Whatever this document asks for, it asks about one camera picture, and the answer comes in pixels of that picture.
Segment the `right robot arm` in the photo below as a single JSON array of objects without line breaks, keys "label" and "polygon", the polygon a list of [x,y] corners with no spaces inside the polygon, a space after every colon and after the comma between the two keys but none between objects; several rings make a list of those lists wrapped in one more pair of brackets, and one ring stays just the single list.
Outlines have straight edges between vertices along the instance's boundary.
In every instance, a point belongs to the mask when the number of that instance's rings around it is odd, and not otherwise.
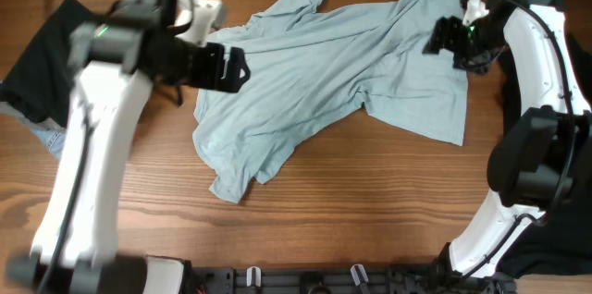
[{"label": "right robot arm", "polygon": [[448,50],[456,68],[477,74],[509,52],[518,108],[488,158],[487,196],[471,223],[406,277],[424,293],[504,293],[513,287],[498,271],[505,253],[590,180],[591,107],[569,56],[563,0],[461,5],[461,17],[436,22],[425,51]]}]

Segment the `light blue t-shirt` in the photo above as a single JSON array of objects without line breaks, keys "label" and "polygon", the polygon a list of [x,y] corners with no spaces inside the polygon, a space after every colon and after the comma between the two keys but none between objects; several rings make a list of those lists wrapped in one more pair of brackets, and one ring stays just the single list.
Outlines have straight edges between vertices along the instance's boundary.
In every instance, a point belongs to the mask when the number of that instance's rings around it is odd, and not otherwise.
[{"label": "light blue t-shirt", "polygon": [[236,93],[200,91],[193,142],[216,172],[210,190],[239,202],[295,148],[359,108],[392,126],[462,144],[468,80],[449,52],[425,53],[460,0],[396,0],[319,11],[324,0],[277,0],[210,35],[238,47],[251,71]]}]

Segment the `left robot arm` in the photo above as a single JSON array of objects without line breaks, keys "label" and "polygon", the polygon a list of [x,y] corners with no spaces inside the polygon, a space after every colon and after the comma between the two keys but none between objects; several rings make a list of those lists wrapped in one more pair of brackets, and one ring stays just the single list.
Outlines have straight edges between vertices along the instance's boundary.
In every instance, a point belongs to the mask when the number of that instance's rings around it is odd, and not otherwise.
[{"label": "left robot arm", "polygon": [[117,211],[125,165],[155,84],[235,93],[250,70],[240,48],[208,41],[220,0],[120,0],[70,35],[66,140],[27,253],[6,276],[36,293],[192,293],[191,263],[122,255]]}]

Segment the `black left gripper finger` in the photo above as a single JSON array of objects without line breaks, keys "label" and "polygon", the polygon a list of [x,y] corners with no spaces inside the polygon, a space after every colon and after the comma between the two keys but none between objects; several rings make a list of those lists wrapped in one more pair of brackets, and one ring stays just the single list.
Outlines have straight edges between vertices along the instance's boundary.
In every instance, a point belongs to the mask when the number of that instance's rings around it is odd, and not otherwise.
[{"label": "black left gripper finger", "polygon": [[231,47],[226,63],[226,77],[249,77],[251,71],[247,65],[245,53],[241,48]]},{"label": "black left gripper finger", "polygon": [[238,74],[227,74],[218,83],[220,92],[237,93],[241,87],[250,79],[248,71],[240,71]]}]

